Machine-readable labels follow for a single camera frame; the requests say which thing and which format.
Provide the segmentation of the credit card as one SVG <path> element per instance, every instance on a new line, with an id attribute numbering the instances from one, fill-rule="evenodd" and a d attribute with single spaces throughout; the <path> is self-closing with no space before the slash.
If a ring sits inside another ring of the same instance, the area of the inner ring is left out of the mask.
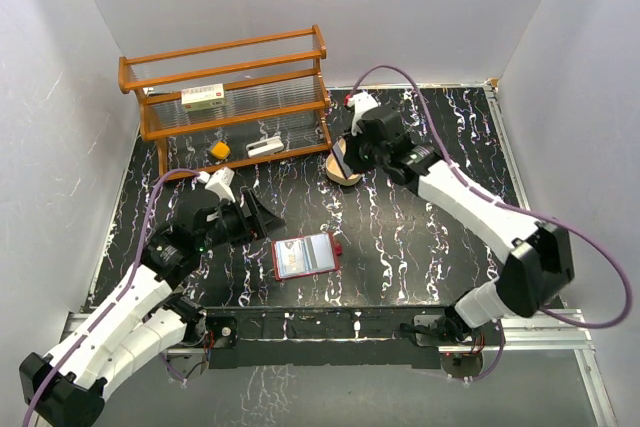
<path id="1" fill-rule="evenodd" d="M 332 146 L 332 154 L 336 161 L 337 166 L 339 167 L 342 176 L 347 179 L 352 175 L 352 171 L 350 167 L 344 161 L 344 151 L 339 142 L 335 143 Z"/>
<path id="2" fill-rule="evenodd" d="M 276 245 L 278 271 L 284 277 L 306 272 L 305 246 L 301 239 L 280 241 Z"/>

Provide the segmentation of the red leather card holder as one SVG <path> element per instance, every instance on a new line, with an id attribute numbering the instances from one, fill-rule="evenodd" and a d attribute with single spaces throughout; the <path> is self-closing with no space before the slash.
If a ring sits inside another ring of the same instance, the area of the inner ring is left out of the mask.
<path id="1" fill-rule="evenodd" d="M 276 245 L 280 241 L 301 239 L 305 246 L 306 272 L 294 277 L 284 278 L 278 271 L 278 259 Z M 286 281 L 295 278 L 309 277 L 338 271 L 340 269 L 339 257 L 342 255 L 342 246 L 334 238 L 331 232 L 306 235 L 284 240 L 273 241 L 272 258 L 274 263 L 274 276 L 278 281 Z"/>

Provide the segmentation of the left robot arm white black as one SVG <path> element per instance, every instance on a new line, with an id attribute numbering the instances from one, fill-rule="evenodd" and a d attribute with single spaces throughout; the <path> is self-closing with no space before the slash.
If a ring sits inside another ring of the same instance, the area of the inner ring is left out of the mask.
<path id="1" fill-rule="evenodd" d="M 245 245 L 284 226 L 244 187 L 241 201 L 193 192 L 156 227 L 124 278 L 73 333 L 19 366 L 29 415 L 52 426 L 91 426 L 113 393 L 170 347 L 206 334 L 201 309 L 177 288 L 208 250 Z"/>

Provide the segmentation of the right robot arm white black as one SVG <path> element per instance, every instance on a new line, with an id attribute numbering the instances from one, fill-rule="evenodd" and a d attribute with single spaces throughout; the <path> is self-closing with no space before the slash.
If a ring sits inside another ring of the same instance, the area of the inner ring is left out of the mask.
<path id="1" fill-rule="evenodd" d="M 482 326 L 505 316 L 529 318 L 575 276 L 566 229 L 499 207 L 477 183 L 457 178 L 440 150 L 417 144 L 391 108 L 353 108 L 343 163 L 352 173 L 382 169 L 390 180 L 445 210 L 490 248 L 498 276 L 475 287 L 421 334 L 466 344 Z"/>

